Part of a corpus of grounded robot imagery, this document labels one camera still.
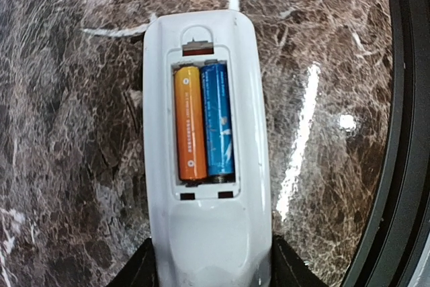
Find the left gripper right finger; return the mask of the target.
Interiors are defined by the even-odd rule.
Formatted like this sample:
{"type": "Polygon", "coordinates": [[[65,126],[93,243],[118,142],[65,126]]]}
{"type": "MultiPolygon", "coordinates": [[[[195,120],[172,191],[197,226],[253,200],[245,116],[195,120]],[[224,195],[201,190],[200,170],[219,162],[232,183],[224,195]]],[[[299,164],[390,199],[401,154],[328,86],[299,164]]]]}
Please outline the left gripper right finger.
{"type": "Polygon", "coordinates": [[[271,283],[273,287],[325,287],[280,235],[274,235],[271,247],[271,283]]]}

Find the white remote control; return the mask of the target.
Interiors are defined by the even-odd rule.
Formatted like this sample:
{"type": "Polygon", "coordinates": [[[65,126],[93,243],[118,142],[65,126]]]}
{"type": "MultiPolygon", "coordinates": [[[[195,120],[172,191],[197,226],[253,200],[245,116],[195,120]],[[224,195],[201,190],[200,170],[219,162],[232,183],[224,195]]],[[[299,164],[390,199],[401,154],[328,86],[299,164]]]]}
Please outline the white remote control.
{"type": "Polygon", "coordinates": [[[144,162],[161,286],[268,286],[271,189],[255,29],[233,10],[144,35],[144,162]]]}

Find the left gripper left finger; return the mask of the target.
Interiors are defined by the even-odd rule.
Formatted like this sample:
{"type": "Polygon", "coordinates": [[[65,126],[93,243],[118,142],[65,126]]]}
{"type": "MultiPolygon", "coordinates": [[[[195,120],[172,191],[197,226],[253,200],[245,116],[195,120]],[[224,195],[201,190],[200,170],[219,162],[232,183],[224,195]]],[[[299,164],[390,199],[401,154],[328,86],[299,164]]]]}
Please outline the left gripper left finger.
{"type": "Polygon", "coordinates": [[[157,287],[159,279],[151,238],[144,240],[107,287],[157,287]]]}

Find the blue battery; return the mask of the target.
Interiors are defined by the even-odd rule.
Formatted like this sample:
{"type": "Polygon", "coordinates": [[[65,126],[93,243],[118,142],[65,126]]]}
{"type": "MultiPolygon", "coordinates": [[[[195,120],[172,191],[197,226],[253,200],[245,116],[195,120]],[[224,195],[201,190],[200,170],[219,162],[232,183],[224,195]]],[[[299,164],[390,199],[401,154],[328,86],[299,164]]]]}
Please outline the blue battery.
{"type": "Polygon", "coordinates": [[[207,60],[200,69],[208,175],[214,183],[234,179],[232,121],[225,63],[207,60]]]}

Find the orange battery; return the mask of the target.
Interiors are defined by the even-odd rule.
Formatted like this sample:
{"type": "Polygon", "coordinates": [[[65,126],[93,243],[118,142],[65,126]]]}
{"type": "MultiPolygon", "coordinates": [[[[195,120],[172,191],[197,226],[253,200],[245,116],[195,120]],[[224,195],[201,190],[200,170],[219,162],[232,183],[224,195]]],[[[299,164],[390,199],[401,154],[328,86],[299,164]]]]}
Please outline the orange battery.
{"type": "Polygon", "coordinates": [[[208,176],[200,70],[181,67],[174,74],[179,178],[200,181],[208,176]]]}

